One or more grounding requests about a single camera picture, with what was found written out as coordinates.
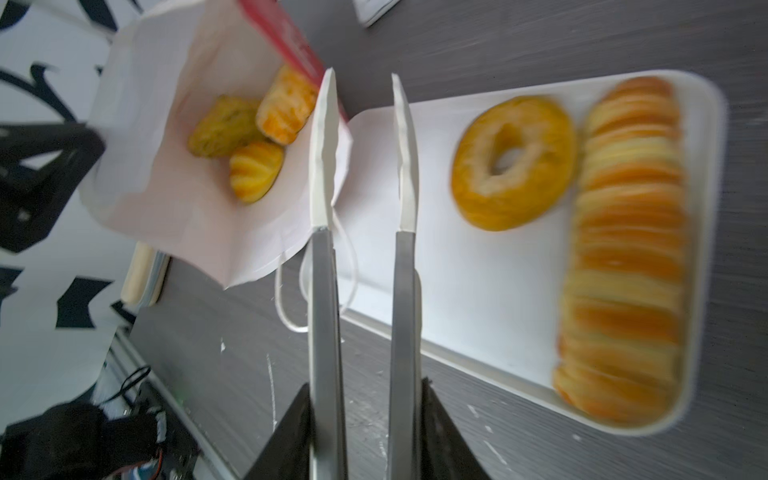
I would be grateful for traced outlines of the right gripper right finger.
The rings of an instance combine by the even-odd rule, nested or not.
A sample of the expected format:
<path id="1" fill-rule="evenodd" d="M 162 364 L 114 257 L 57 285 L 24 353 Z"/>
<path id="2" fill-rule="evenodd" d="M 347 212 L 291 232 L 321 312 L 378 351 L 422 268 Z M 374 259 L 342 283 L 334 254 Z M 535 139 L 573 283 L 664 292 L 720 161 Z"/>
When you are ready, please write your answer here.
<path id="1" fill-rule="evenodd" d="M 389 479 L 421 477 L 421 282 L 416 269 L 418 147 L 407 96 L 392 75 L 398 142 L 399 227 L 395 241 L 388 428 Z"/>

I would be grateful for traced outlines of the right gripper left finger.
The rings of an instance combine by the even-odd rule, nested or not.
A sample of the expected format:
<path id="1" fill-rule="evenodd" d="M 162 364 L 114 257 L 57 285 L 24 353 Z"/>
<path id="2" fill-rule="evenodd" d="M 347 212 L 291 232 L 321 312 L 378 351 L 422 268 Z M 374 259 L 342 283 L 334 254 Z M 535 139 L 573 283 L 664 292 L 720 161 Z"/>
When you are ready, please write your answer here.
<path id="1" fill-rule="evenodd" d="M 331 232 L 339 139 L 336 77 L 326 70 L 311 122 L 309 209 L 309 372 L 312 407 L 310 477 L 346 479 L 346 426 L 335 250 Z"/>

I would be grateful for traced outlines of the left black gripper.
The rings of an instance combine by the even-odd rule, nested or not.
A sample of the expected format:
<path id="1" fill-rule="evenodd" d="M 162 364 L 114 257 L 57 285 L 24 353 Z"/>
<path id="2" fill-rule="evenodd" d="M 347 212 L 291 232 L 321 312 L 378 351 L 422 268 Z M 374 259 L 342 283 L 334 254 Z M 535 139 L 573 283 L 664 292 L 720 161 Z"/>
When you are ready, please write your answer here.
<path id="1" fill-rule="evenodd" d="M 1 248 L 20 253 L 48 237 L 105 152 L 84 123 L 1 126 Z"/>

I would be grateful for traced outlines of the red white paper bag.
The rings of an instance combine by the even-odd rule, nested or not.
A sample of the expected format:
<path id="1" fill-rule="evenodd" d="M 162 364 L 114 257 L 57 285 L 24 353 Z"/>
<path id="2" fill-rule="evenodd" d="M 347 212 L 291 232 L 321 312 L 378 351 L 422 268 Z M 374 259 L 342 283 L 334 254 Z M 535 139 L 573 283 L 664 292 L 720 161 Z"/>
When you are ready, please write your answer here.
<path id="1" fill-rule="evenodd" d="M 105 150 L 83 204 L 224 287 L 270 274 L 311 234 L 323 73 L 275 1 L 156 5 L 114 37 L 88 120 Z"/>

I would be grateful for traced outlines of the fake croissant bread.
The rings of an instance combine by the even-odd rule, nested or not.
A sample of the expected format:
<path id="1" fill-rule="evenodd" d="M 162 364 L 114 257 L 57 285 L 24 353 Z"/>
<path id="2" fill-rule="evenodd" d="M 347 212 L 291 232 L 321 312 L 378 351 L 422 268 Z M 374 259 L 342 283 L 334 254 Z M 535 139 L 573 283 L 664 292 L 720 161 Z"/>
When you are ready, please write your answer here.
<path id="1" fill-rule="evenodd" d="M 270 141 L 252 142 L 236 150 L 229 159 L 229 181 L 243 203 L 262 199 L 272 188 L 284 163 L 284 149 Z"/>

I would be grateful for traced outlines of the long striped fake bread loaf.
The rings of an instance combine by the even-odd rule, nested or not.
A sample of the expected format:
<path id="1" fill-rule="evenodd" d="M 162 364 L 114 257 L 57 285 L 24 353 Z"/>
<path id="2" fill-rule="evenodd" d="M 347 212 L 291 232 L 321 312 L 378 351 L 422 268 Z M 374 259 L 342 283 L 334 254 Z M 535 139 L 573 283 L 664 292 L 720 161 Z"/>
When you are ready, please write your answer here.
<path id="1" fill-rule="evenodd" d="M 664 415 L 679 388 L 689 217 L 682 110 L 656 76 L 625 80 L 584 124 L 553 385 L 611 423 Z"/>

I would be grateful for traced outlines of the fake bagel bread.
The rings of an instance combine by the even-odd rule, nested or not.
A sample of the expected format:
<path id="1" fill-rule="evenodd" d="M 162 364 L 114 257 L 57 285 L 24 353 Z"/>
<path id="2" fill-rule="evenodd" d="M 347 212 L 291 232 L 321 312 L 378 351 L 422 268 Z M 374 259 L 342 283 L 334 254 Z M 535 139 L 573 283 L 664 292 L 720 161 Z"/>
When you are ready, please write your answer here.
<path id="1" fill-rule="evenodd" d="M 576 171 L 577 133 L 548 96 L 517 96 L 480 114 L 460 139 L 451 193 L 462 217 L 486 231 L 520 227 L 565 193 Z"/>

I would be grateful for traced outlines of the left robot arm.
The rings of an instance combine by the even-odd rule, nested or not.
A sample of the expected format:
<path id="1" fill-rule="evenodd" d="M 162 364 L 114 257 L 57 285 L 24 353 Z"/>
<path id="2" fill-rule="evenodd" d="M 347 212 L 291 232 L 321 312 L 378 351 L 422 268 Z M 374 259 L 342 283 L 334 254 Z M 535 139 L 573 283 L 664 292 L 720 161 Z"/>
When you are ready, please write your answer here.
<path id="1" fill-rule="evenodd" d="M 51 233 L 75 189 L 106 150 L 84 123 L 1 127 L 1 247 L 21 253 Z M 111 419 L 101 404 L 73 400 L 8 426 L 1 436 L 4 479 L 110 479 L 148 466 L 152 479 L 190 479 L 198 441 L 142 366 L 115 400 L 126 416 Z"/>

